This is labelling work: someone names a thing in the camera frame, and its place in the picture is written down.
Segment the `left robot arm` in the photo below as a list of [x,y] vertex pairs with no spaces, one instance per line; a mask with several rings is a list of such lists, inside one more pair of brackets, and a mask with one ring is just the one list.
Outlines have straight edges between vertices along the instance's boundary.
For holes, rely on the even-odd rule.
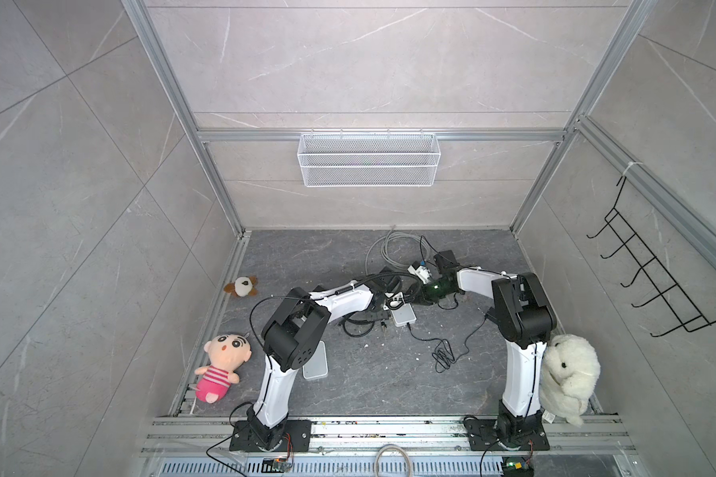
[[265,353],[262,387],[238,434],[248,435],[262,450],[276,449],[286,433],[298,371],[313,358],[327,325],[355,313],[410,304],[422,287],[417,276],[384,271],[332,289],[296,287],[286,295],[273,296],[278,308],[260,332],[252,332]]

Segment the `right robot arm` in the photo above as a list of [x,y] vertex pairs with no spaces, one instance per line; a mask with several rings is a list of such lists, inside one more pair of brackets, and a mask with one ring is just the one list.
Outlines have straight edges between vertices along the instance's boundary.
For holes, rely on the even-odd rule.
[[506,342],[507,376],[493,430],[480,421],[471,434],[486,446],[497,442],[507,450],[547,450],[539,397],[542,358],[557,319],[545,290],[533,272],[510,274],[462,266],[450,250],[436,252],[440,278],[424,286],[425,300],[465,292],[493,301],[486,319]]

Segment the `brown white plush toy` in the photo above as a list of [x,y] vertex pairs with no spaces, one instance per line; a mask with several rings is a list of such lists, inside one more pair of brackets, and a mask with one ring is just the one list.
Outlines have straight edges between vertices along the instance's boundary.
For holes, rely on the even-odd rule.
[[258,294],[257,284],[258,278],[256,276],[240,276],[227,283],[223,287],[223,291],[234,297],[255,296]]

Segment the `large white plush sheep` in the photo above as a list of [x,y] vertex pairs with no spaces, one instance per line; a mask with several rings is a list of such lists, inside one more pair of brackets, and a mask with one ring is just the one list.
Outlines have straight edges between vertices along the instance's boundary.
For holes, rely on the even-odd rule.
[[544,411],[581,427],[600,375],[597,352],[587,339],[572,334],[552,337],[541,367],[539,397]]

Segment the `pink cartoon boy doll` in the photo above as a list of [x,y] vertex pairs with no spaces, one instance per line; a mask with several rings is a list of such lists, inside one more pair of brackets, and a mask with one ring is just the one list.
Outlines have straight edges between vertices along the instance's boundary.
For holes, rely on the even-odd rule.
[[196,384],[196,399],[203,403],[217,403],[227,395],[232,385],[240,383],[236,371],[252,357],[252,348],[243,335],[224,334],[208,341],[203,348],[209,364],[194,371],[200,379]]

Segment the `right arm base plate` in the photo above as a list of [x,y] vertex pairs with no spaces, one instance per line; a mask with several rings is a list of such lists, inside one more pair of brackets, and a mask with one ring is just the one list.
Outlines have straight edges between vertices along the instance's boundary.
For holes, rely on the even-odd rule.
[[535,417],[509,419],[500,415],[497,419],[465,417],[463,426],[467,432],[471,450],[484,451],[548,451],[550,444],[543,425]]

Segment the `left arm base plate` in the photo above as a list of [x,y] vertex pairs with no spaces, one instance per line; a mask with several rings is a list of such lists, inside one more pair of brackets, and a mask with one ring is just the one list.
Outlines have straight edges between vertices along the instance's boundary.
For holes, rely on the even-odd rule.
[[285,419],[276,427],[265,427],[254,419],[239,421],[231,435],[230,451],[308,452],[312,422]]

